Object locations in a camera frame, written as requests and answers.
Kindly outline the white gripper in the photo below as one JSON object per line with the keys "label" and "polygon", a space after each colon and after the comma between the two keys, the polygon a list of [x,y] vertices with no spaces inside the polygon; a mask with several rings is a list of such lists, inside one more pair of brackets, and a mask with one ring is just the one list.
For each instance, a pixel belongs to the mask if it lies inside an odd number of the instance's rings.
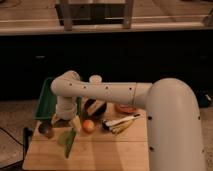
{"label": "white gripper", "polygon": [[[56,114],[53,114],[51,119],[52,126],[54,126],[58,121],[60,121],[60,119],[72,119],[77,114],[76,98],[58,96],[55,112]],[[78,115],[76,115],[71,120],[71,124],[77,132],[80,132],[82,130],[81,121]]]}

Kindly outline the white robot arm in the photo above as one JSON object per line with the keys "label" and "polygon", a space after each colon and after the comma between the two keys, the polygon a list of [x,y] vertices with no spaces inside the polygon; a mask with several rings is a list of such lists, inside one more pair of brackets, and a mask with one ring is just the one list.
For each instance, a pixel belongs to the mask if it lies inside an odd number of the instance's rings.
{"label": "white robot arm", "polygon": [[57,109],[73,97],[87,97],[143,109],[147,114],[150,171],[206,171],[200,111],[196,96],[183,81],[155,83],[83,82],[74,71],[51,84]]}

